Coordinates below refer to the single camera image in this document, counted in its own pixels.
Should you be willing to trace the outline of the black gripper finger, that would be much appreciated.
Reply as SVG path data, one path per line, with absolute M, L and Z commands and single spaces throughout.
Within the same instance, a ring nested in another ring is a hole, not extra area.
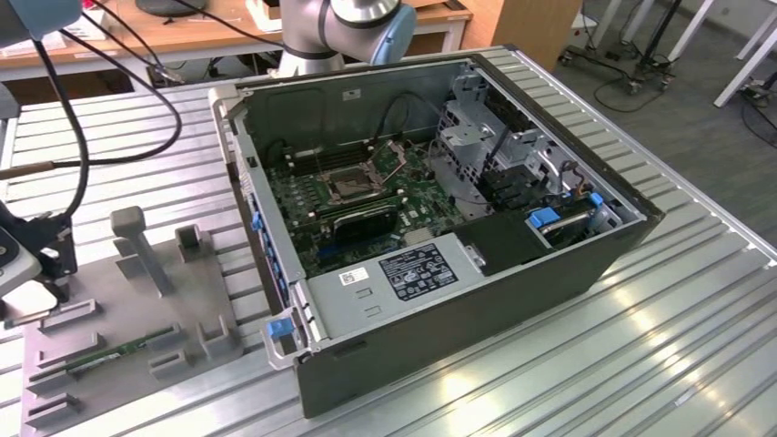
M 69 278 L 77 273 L 73 234 L 53 239 L 36 255 L 41 272 L 34 277 L 60 304 L 70 298 Z

